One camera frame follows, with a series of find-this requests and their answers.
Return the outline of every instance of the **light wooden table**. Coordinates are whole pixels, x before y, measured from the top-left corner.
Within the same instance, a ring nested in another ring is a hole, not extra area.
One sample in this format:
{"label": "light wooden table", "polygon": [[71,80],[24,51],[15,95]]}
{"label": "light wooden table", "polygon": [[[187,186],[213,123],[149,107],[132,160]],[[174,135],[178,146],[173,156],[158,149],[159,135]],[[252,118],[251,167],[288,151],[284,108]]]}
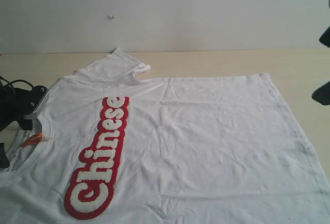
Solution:
{"label": "light wooden table", "polygon": [[[0,75],[13,81],[26,79],[50,87],[57,79],[101,59],[106,54],[3,55]],[[330,106],[322,106],[311,94],[330,81],[330,50],[264,50],[214,52],[130,53],[152,69],[140,79],[153,77],[212,77],[269,72],[275,85],[314,145],[330,179]],[[0,133],[6,149],[17,124]]]}

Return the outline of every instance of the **white t-shirt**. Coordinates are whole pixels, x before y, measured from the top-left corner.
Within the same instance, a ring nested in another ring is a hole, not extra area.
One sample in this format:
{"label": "white t-shirt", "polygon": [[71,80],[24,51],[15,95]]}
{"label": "white t-shirt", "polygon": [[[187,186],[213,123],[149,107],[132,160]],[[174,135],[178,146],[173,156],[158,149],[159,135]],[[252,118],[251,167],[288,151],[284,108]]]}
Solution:
{"label": "white t-shirt", "polygon": [[330,223],[315,150],[266,73],[154,78],[120,50],[62,78],[0,172],[0,223]]}

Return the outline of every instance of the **neckline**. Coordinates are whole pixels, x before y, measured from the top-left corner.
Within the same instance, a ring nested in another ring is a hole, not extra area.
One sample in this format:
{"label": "neckline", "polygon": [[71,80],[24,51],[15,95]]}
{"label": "neckline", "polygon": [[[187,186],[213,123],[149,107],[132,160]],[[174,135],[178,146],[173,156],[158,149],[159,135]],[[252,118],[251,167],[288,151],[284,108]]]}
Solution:
{"label": "neckline", "polygon": [[[38,120],[41,123],[41,129],[42,129],[43,136],[52,137],[51,123],[48,120],[48,118],[45,115],[40,114],[38,116]],[[28,137],[35,134],[36,132],[39,132],[39,131],[37,131],[35,129],[35,127],[31,131],[18,130],[16,137],[14,139],[14,142],[8,149],[8,152],[6,153],[6,155],[8,156],[8,159],[10,161],[12,161],[14,156],[19,152],[19,150],[22,149],[22,148],[20,148],[20,145]],[[52,141],[47,141],[47,142],[40,142],[39,144],[37,144],[37,146],[34,148],[32,153],[30,154],[30,156],[28,158],[26,158],[26,160],[22,161],[17,169],[12,170],[12,171],[6,171],[6,170],[0,171],[0,183],[4,183],[5,181],[10,181],[10,180],[20,176],[21,174],[26,172],[28,169],[30,169],[31,166],[33,166],[38,161],[38,159],[41,157],[41,155],[50,147],[51,142]]]}

